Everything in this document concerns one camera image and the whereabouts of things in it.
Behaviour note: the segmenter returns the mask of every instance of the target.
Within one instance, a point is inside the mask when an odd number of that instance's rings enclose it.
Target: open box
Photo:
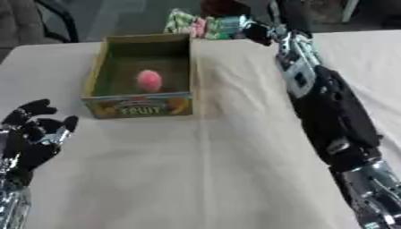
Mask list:
[[[82,100],[97,118],[190,115],[190,47],[186,34],[106,38]],[[137,75],[144,70],[161,75],[158,93],[139,89]]]

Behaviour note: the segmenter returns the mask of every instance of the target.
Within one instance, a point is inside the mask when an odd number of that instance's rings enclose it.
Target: table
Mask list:
[[[366,105],[401,174],[400,31],[316,35]],[[193,43],[193,116],[100,121],[80,102],[98,43],[19,47],[0,66],[0,116],[50,98],[80,126],[31,185],[29,229],[356,229],[274,64],[276,47]]]

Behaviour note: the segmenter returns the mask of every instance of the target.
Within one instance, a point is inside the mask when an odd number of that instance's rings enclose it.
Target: pink ball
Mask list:
[[[154,71],[145,70],[138,74],[138,86],[150,93],[158,92],[163,84],[161,76]]]

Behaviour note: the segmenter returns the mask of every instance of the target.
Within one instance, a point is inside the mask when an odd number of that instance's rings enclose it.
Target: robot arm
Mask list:
[[[36,168],[56,156],[78,118],[64,121],[37,115],[57,111],[48,99],[12,111],[0,125],[0,229],[22,229],[30,209],[29,185]]]
[[[314,49],[301,1],[271,1],[269,9],[274,26],[243,16],[240,31],[265,46],[278,43],[294,110],[361,228],[401,228],[401,182],[379,152],[381,137],[362,103]]]

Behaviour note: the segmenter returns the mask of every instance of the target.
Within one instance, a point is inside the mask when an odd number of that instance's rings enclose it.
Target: gray floor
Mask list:
[[[200,12],[201,0],[58,0],[64,4],[77,22],[81,41],[99,41],[110,35],[160,33],[166,17],[173,8],[190,13]],[[239,0],[249,2],[255,14],[264,13],[265,0]],[[321,21],[321,18],[337,17],[339,7],[321,7],[322,12],[312,12],[315,32],[350,30],[380,30],[380,23],[389,13],[401,13],[398,0],[361,0],[350,23]],[[47,18],[51,30],[64,33],[63,24],[55,17]]]

